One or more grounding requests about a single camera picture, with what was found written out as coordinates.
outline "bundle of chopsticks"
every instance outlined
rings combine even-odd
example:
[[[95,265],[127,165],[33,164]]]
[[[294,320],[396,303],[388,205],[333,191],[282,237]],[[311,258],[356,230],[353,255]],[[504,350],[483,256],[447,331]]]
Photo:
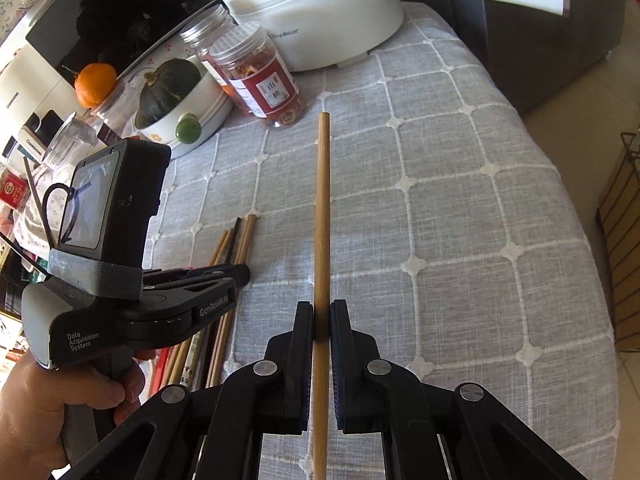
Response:
[[[249,215],[245,222],[238,218],[234,227],[220,237],[209,265],[230,264],[232,259],[235,264],[244,264],[256,220],[255,215]],[[242,237],[237,244],[240,231]],[[182,384],[191,391],[220,384],[226,342],[233,319],[234,312],[230,310],[219,321],[186,341],[172,348],[163,348],[157,359],[148,396],[151,397],[168,384]]]

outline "tablecloth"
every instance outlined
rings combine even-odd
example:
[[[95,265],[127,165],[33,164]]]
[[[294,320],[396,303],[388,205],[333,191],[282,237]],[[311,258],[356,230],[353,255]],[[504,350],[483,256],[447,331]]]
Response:
[[[612,475],[616,361],[590,248],[556,168],[429,7],[366,59],[296,75],[290,128],[235,114],[170,165],[145,265],[202,266],[259,215],[226,354],[261,359],[313,299],[317,117],[332,121],[332,297],[424,382],[483,384],[590,480]],[[331,478],[384,478],[378,435],[338,435]],[[429,464],[425,463],[425,473]],[[267,436],[261,478],[310,478],[310,439]]]

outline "hand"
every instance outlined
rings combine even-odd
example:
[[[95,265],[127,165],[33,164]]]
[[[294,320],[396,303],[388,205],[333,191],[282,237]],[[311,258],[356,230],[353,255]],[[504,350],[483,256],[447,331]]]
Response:
[[[155,350],[137,352],[148,360]],[[0,391],[0,480],[46,480],[66,466],[60,432],[65,404],[87,404],[96,410],[116,408],[121,424],[139,406],[145,377],[133,362],[120,382],[89,365],[45,370],[27,352]]]

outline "plastic jar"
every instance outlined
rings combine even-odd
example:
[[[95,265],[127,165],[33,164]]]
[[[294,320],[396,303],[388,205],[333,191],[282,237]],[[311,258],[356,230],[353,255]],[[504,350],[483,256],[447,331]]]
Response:
[[[209,54],[254,115],[268,125],[289,126],[305,113],[300,89],[260,23],[230,29]]]
[[[198,60],[206,67],[233,103],[242,113],[251,115],[251,110],[242,100],[222,71],[209,55],[209,47],[226,32],[237,27],[228,11],[222,5],[216,5],[203,10],[180,31],[180,37],[196,53]]]
[[[29,199],[29,184],[22,177],[0,165],[0,201],[22,211]]]

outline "floor tile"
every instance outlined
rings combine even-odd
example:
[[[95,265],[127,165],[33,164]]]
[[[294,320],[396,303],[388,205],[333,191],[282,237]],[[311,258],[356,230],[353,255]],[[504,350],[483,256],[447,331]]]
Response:
[[[607,59],[523,116],[540,148],[556,165],[609,288],[598,197],[622,150],[620,132],[640,122],[640,6],[628,0],[625,31]]]
[[[620,364],[629,359],[630,355],[632,355],[632,352],[618,352],[618,359],[620,360]]]
[[[614,469],[614,480],[640,478],[640,399],[625,367],[618,369],[618,402],[620,436]]]
[[[624,352],[624,365],[640,398],[640,352]]]

